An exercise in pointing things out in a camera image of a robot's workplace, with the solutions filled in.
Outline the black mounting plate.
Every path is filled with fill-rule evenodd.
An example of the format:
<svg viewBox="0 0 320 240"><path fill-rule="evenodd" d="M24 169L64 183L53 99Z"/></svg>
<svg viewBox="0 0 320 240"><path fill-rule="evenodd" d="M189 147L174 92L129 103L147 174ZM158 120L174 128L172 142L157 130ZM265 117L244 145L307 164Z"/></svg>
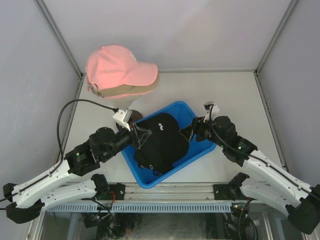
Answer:
<svg viewBox="0 0 320 240"><path fill-rule="evenodd" d="M109 185L109 192L105 192L100 195L98 200L108 200L108 201L122 201L125 198L126 186L122 183L111 183Z"/></svg>
<svg viewBox="0 0 320 240"><path fill-rule="evenodd" d="M215 200L247 200L248 198L244 196L239 187L230 186L229 184L214 184L213 193Z"/></svg>

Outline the beige cap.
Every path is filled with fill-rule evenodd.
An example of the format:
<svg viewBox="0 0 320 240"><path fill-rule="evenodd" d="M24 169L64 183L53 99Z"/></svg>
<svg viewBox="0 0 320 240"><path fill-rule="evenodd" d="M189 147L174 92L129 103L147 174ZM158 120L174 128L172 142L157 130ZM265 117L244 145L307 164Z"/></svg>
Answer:
<svg viewBox="0 0 320 240"><path fill-rule="evenodd" d="M94 86L92 84L89 84L88 82L87 89L89 92L91 92L92 94L98 97L100 97L101 93L105 96L116 96L116 95L127 94L127 93L138 94L138 93L154 91L156 87L159 85L159 82L160 82L160 75L158 74L156 76L155 81L152 84L146 85L146 86L133 86L133 85L123 84L113 88L95 89Z"/></svg>

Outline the pink baseball cap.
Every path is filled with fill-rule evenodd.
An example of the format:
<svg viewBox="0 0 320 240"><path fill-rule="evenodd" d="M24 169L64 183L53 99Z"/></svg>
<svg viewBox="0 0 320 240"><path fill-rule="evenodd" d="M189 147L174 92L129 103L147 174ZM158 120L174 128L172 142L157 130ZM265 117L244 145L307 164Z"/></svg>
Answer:
<svg viewBox="0 0 320 240"><path fill-rule="evenodd" d="M147 92L142 92L142 93L125 93L125 94L120 94L120 95L114 95L114 96L106 96L106 95L103 95L101 93L100 97L101 98L106 98L106 99L120 99L120 98L126 98L126 97L135 97L135 96L143 96L143 95L146 95L146 94L149 94L151 93L152 91L147 91Z"/></svg>

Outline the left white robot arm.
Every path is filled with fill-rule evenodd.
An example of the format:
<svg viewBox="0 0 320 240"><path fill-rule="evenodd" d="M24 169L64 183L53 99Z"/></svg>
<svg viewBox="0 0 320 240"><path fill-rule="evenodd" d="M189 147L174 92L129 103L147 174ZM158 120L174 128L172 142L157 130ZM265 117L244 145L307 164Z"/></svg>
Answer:
<svg viewBox="0 0 320 240"><path fill-rule="evenodd" d="M10 202L4 209L7 218L24 224L64 203L106 199L110 193L107 179L104 174L93 172L126 147L140 148L151 134L150 129L136 124L118 132L108 127L99 128L86 142L40 175L25 183L5 184L3 196Z"/></svg>

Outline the aluminium mounting rail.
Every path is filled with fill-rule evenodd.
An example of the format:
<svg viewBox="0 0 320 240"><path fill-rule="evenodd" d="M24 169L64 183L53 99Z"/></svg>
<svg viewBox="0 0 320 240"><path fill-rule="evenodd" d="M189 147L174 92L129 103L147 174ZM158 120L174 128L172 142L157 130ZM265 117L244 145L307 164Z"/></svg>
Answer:
<svg viewBox="0 0 320 240"><path fill-rule="evenodd" d="M213 185L226 184L215 182L194 183L160 183L152 188L145 189L137 183L122 183L125 185L124 203L171 203L171 202L211 202L231 201L215 200Z"/></svg>

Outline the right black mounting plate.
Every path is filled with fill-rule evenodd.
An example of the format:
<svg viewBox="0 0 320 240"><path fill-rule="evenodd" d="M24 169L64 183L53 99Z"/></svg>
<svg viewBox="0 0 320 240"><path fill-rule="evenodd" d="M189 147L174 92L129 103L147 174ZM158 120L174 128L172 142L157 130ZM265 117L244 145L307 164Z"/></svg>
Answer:
<svg viewBox="0 0 320 240"><path fill-rule="evenodd" d="M244 196L239 187L230 186L229 184L214 184L213 193L215 200L247 200L248 198Z"/></svg>

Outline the blue plastic bin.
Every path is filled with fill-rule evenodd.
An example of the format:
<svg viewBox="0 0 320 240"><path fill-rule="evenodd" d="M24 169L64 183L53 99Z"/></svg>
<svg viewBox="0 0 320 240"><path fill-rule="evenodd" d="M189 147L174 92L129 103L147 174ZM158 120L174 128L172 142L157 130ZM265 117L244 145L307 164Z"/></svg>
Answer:
<svg viewBox="0 0 320 240"><path fill-rule="evenodd" d="M196 116L192 109L185 102L176 101L154 112L153 114L148 115L140 121L146 120L147 118L160 113L168 113L172 115L178 122L180 130L189 126L193 118ZM125 158L125 161L128 164L137 183L144 189L150 189L169 176L175 174L182 168L186 167L190 163L213 151L216 147L214 143L208 140L197 142L195 139L193 139L192 141L188 141L188 143L189 150L187 154L180 160L173 163L173 169L166 174L154 174L153 170L140 167L138 162L134 160L134 154L137 149L132 146L126 147L121 153Z"/></svg>

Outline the dark cap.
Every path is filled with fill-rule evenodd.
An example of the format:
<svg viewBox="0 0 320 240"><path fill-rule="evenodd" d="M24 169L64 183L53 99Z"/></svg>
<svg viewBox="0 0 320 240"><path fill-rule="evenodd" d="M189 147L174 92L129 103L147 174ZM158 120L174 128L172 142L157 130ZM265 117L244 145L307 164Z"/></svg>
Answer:
<svg viewBox="0 0 320 240"><path fill-rule="evenodd" d="M189 142L180 133L179 124L171 114L163 112L136 125L152 132L133 155L141 168L153 170L155 175L164 175L173 169L173 163L188 153Z"/></svg>

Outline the dark round wooden stand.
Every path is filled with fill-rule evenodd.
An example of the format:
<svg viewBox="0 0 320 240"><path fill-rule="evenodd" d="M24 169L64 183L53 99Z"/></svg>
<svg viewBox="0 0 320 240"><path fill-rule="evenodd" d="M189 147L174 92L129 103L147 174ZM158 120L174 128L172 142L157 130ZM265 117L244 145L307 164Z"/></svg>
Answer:
<svg viewBox="0 0 320 240"><path fill-rule="evenodd" d="M139 111L132 110L132 114L130 116L129 121L130 122L137 122L137 121L141 120L142 118L143 118L143 115ZM122 129L122 127L118 123L116 123L115 126L118 131L120 131Z"/></svg>

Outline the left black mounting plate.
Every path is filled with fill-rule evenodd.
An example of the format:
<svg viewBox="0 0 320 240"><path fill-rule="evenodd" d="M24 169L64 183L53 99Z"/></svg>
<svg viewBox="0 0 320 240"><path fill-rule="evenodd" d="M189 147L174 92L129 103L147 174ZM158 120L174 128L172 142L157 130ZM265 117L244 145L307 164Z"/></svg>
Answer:
<svg viewBox="0 0 320 240"><path fill-rule="evenodd" d="M108 200L108 201L122 201L125 198L126 186L122 183L111 183L109 185L109 192L105 192L100 195L98 200Z"/></svg>

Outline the beige mannequin head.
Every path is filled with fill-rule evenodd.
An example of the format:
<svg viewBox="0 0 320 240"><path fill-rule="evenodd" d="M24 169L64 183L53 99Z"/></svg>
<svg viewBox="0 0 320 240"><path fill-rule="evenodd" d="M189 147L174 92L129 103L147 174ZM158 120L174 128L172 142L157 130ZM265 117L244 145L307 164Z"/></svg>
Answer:
<svg viewBox="0 0 320 240"><path fill-rule="evenodd" d="M129 95L119 98L110 98L111 105L115 108L129 108L132 103L141 98L142 95Z"/></svg>

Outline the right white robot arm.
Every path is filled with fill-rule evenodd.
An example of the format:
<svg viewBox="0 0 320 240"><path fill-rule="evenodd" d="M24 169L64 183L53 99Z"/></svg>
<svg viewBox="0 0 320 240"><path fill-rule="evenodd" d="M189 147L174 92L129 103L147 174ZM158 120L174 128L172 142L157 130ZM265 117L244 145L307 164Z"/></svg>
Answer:
<svg viewBox="0 0 320 240"><path fill-rule="evenodd" d="M320 186L298 179L269 160L256 145L238 135L229 117L194 117L180 133L188 141L208 140L216 144L229 161L245 170L229 182L234 199L245 196L263 202L283 213L297 230L307 235L320 223Z"/></svg>

